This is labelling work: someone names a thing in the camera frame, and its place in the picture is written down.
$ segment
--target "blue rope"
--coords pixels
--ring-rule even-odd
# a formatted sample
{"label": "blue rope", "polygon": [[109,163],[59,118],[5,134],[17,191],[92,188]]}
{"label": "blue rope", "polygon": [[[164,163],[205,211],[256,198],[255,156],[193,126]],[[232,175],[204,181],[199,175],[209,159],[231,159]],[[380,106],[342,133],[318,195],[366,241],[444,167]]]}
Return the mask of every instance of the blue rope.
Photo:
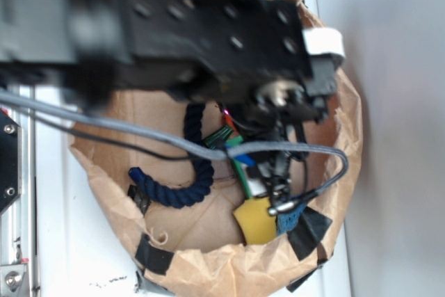
{"label": "blue rope", "polygon": [[[196,144],[200,144],[202,140],[201,119],[204,109],[205,104],[189,104],[184,118],[184,138]],[[213,167],[210,160],[196,159],[192,161],[192,164],[196,180],[188,188],[168,188],[154,181],[139,167],[132,168],[129,176],[141,191],[150,197],[150,200],[166,207],[181,209],[202,202],[205,195],[210,194],[210,186],[213,184]]]}

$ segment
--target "screw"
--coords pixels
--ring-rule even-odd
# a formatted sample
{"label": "screw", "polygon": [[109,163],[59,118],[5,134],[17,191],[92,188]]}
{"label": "screw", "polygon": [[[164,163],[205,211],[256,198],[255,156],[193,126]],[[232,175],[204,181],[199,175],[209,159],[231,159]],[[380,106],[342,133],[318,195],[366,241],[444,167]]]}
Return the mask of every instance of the screw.
{"label": "screw", "polygon": [[243,43],[235,36],[230,37],[230,43],[237,50],[242,50],[242,48],[244,48]]}
{"label": "screw", "polygon": [[22,283],[22,276],[17,271],[11,271],[5,277],[5,283],[8,288],[14,292]]}
{"label": "screw", "polygon": [[185,18],[183,12],[176,5],[169,5],[167,7],[167,11],[170,13],[172,17],[177,20],[183,20]]}
{"label": "screw", "polygon": [[293,55],[295,55],[297,53],[298,47],[291,38],[284,38],[283,44],[289,53],[291,53]]}
{"label": "screw", "polygon": [[278,18],[281,20],[283,24],[289,24],[289,20],[287,19],[287,15],[281,10],[277,11]]}
{"label": "screw", "polygon": [[5,190],[6,195],[8,196],[14,196],[15,195],[15,189],[13,187],[10,187],[8,189]]}
{"label": "screw", "polygon": [[152,16],[152,12],[150,11],[150,9],[141,3],[137,3],[133,9],[136,13],[138,13],[141,17],[144,17],[145,19],[148,19]]}
{"label": "screw", "polygon": [[13,135],[17,132],[17,127],[15,125],[5,125],[3,131],[6,132],[8,135]]}
{"label": "screw", "polygon": [[236,17],[238,16],[235,7],[233,7],[232,5],[224,6],[224,13],[231,19],[236,19]]}

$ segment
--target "black metal plate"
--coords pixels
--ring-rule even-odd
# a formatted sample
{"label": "black metal plate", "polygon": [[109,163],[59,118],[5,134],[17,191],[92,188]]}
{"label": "black metal plate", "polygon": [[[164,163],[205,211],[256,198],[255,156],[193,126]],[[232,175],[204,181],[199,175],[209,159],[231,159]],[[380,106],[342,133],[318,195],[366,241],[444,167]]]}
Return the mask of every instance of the black metal plate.
{"label": "black metal plate", "polygon": [[[7,134],[12,125],[15,133]],[[19,126],[0,111],[0,215],[19,196]]]}

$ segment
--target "black cable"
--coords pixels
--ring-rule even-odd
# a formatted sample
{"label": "black cable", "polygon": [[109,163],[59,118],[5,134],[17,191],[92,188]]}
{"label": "black cable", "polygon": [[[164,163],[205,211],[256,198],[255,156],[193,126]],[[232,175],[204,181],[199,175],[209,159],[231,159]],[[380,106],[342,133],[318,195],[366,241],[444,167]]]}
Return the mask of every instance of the black cable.
{"label": "black cable", "polygon": [[19,112],[27,114],[27,116],[30,116],[31,118],[35,119],[36,121],[38,121],[40,123],[43,123],[44,125],[47,125],[48,127],[66,132],[66,133],[76,136],[76,137],[86,139],[87,141],[95,141],[95,142],[99,142],[99,143],[103,143],[103,144],[123,147],[125,149],[130,149],[130,150],[134,150],[137,152],[141,152],[143,154],[148,154],[149,156],[154,156],[157,159],[162,159],[162,160],[166,160],[166,161],[187,161],[187,160],[191,160],[191,159],[195,158],[193,156],[164,156],[163,154],[153,152],[151,150],[145,149],[144,147],[141,147],[138,145],[133,145],[133,144],[129,144],[126,142],[117,141],[114,139],[105,138],[105,137],[98,136],[98,135],[88,134],[84,131],[75,130],[75,129],[69,128],[69,127],[64,127],[63,125],[58,125],[56,123],[48,121],[48,120],[41,118],[39,116],[32,115],[29,112],[24,112],[24,111],[19,111]]}

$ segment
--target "wire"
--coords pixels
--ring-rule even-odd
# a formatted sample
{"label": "wire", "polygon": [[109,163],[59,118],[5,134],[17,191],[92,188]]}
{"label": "wire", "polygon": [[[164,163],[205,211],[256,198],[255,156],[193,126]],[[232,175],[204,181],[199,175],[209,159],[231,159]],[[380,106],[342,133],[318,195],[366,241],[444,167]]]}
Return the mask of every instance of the wire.
{"label": "wire", "polygon": [[209,150],[198,144],[194,144],[178,136],[173,136],[164,131],[145,128],[128,122],[114,120],[112,118],[101,118],[82,113],[75,113],[61,107],[52,106],[51,104],[45,104],[44,102],[35,101],[26,97],[20,97],[4,90],[0,90],[0,102],[12,106],[33,109],[47,115],[83,123],[85,125],[92,125],[95,127],[127,132],[129,134],[151,138],[156,141],[161,141],[163,143],[179,147],[195,156],[208,160],[225,160],[227,158],[226,153],[221,150]]}
{"label": "wire", "polygon": [[156,141],[161,141],[170,145],[177,146],[195,156],[199,156],[208,160],[225,160],[227,158],[234,159],[243,154],[249,154],[254,152],[269,152],[269,151],[289,151],[289,152],[313,152],[321,154],[333,154],[340,157],[343,165],[334,177],[327,180],[317,189],[309,191],[305,194],[293,197],[292,200],[306,201],[316,196],[320,195],[323,191],[328,189],[333,183],[337,182],[341,177],[343,177],[348,171],[349,162],[346,154],[334,147],[326,147],[322,145],[312,145],[306,143],[290,143],[290,142],[251,142],[244,143],[236,147],[229,147],[226,150],[210,150],[201,147],[192,142],[186,141],[183,138],[167,134],[163,131],[144,128],[138,125],[133,125],[120,120],[114,120],[111,118],[100,118],[90,115],[84,115],[81,113],[75,113],[68,111],[66,109],[52,106],[51,104],[45,104],[43,102],[38,102],[26,97],[20,97],[12,93],[6,92],[0,89],[0,102],[4,104],[9,104],[12,106],[19,106],[41,113],[46,113],[48,115],[56,116],[66,120],[71,120],[75,122],[80,122],[86,125],[92,125],[95,127],[102,127],[106,129],[112,129],[116,131],[127,132],[129,134],[142,136],[146,138],[151,138]]}
{"label": "wire", "polygon": [[162,160],[166,160],[166,161],[187,161],[187,160],[191,160],[193,159],[193,157],[190,156],[164,156],[163,154],[159,154],[157,152],[145,149],[144,147],[138,146],[138,145],[133,145],[133,144],[129,144],[123,141],[117,141],[117,140],[113,140],[110,138],[105,138],[102,136],[97,136],[97,135],[92,135],[89,134],[87,132],[84,131],[80,131],[80,130],[76,130],[73,128],[69,128],[69,127],[64,127],[63,125],[58,125],[54,122],[51,122],[49,120],[46,120],[45,118],[41,118],[39,116],[33,115],[32,113],[29,113],[27,111],[23,111],[23,110],[18,110],[19,113],[23,113],[26,114],[27,116],[33,118],[34,120],[47,125],[48,127],[57,129],[59,131],[63,131],[66,132],[70,135],[79,137],[79,138],[84,138],[88,141],[96,141],[96,142],[100,142],[103,144],[108,144],[108,145],[114,145],[114,146],[118,146],[118,147],[123,147],[125,149],[130,149],[130,150],[134,150],[137,152],[141,152],[143,154],[147,154],[149,156],[154,156],[155,158],[158,159],[162,159]]}

